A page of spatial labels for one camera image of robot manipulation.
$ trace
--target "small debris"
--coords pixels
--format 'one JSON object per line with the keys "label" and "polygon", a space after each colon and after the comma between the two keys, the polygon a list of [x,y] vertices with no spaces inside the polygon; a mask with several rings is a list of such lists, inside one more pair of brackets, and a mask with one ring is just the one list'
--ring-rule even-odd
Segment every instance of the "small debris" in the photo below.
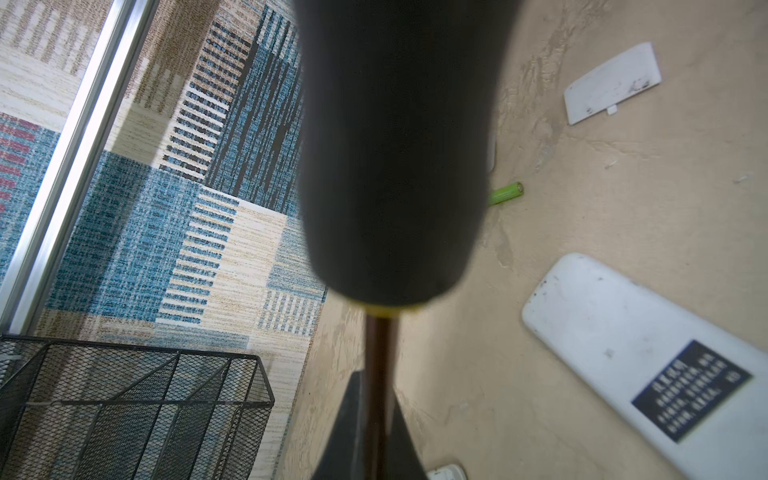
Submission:
{"label": "small debris", "polygon": [[749,172],[748,174],[744,174],[741,177],[738,177],[736,180],[733,181],[733,184],[738,185],[745,180],[749,180],[750,178],[752,178],[752,172]]}

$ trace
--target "black label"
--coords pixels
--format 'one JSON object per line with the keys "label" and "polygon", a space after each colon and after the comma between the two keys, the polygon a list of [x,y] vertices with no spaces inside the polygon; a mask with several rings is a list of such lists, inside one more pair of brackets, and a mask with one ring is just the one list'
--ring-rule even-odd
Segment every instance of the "black label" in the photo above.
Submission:
{"label": "black label", "polygon": [[688,344],[632,405],[679,442],[752,375],[698,343]]}

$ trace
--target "white plastic piece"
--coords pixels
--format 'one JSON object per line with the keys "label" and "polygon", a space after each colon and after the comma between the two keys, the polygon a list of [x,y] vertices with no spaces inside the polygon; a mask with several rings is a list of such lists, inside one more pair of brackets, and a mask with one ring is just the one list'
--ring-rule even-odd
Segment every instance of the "white plastic piece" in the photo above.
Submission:
{"label": "white plastic piece", "polygon": [[428,480],[467,480],[464,470],[456,464],[446,465],[445,467],[438,468],[427,472]]}
{"label": "white plastic piece", "polygon": [[661,72],[653,47],[636,45],[565,89],[568,123],[573,125],[659,83]]}
{"label": "white plastic piece", "polygon": [[492,125],[488,132],[488,151],[485,154],[485,171],[491,173],[496,166],[496,128]]}
{"label": "white plastic piece", "polygon": [[[562,257],[547,273],[525,304],[523,321],[686,476],[765,478],[766,353],[579,253]],[[752,378],[674,441],[632,402],[656,389],[694,340]]]}

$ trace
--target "concrete floor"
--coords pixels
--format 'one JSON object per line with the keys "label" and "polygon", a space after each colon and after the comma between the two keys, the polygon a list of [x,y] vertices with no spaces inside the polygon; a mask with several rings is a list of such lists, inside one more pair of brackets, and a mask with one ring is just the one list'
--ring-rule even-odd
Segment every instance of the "concrete floor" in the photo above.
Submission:
{"label": "concrete floor", "polygon": [[[664,81],[568,126],[563,90],[652,41]],[[565,253],[591,255],[768,349],[768,2],[538,0],[498,105],[488,210],[458,288],[402,324],[396,391],[426,467],[481,478],[679,478],[521,322]],[[309,478],[351,371],[361,312],[332,293],[278,478]]]}

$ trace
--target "dark metal shaft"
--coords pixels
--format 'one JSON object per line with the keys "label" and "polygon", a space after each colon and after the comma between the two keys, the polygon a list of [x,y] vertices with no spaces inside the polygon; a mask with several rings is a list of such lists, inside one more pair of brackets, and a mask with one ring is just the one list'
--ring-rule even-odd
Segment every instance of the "dark metal shaft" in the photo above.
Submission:
{"label": "dark metal shaft", "polygon": [[398,318],[366,315],[366,427],[363,443],[366,480],[385,478],[386,446],[392,428]]}

